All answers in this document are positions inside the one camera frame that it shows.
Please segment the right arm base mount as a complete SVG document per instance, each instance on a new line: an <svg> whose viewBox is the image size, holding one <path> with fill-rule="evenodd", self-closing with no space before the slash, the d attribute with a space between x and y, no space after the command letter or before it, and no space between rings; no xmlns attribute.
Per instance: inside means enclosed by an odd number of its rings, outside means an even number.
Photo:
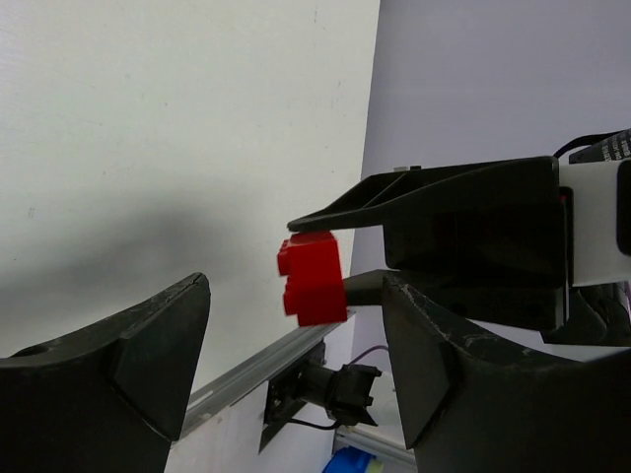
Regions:
<svg viewBox="0 0 631 473"><path fill-rule="evenodd" d="M260 449L288 424L328 432L377 423L369 409L375 400L371 390L382 372L359 364L332 370L326 366L325 348L324 342L316 343L268 381ZM323 426L298 420L296 415L308 404L323 409L331 423Z"/></svg>

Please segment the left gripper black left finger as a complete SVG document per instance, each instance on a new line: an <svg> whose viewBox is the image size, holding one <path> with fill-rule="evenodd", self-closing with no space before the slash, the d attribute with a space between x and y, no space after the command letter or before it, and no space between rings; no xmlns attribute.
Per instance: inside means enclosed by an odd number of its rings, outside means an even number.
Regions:
<svg viewBox="0 0 631 473"><path fill-rule="evenodd" d="M1 361L4 472L162 472L209 319L207 277Z"/></svg>

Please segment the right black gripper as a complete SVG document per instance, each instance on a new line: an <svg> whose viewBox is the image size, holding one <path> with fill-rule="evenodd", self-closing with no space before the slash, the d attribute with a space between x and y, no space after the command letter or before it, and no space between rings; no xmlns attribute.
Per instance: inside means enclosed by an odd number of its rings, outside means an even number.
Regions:
<svg viewBox="0 0 631 473"><path fill-rule="evenodd" d="M416 274L435 303L476 321L536 331L546 344L629 344L620 284L575 284L574 195L564 187L559 196L557 159L374 174L287 227L360 229L405 216L419 217L384 227L386 265ZM381 305L389 274L345 278L347 304Z"/></svg>

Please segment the red rectangular lego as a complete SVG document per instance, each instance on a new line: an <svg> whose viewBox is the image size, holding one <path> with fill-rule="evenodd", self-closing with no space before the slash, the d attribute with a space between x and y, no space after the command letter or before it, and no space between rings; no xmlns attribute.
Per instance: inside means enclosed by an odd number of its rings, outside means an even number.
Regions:
<svg viewBox="0 0 631 473"><path fill-rule="evenodd" d="M286 278L285 314L296 316L300 327L347 321L339 248L331 232L291 235L281 244L277 266Z"/></svg>

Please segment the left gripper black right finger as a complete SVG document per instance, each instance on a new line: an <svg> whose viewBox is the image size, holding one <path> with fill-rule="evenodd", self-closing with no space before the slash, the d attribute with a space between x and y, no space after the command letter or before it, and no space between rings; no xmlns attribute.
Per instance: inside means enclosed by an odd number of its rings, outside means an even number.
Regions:
<svg viewBox="0 0 631 473"><path fill-rule="evenodd" d="M387 276L383 319L400 419L421 472L626 472L630 355L541 353Z"/></svg>

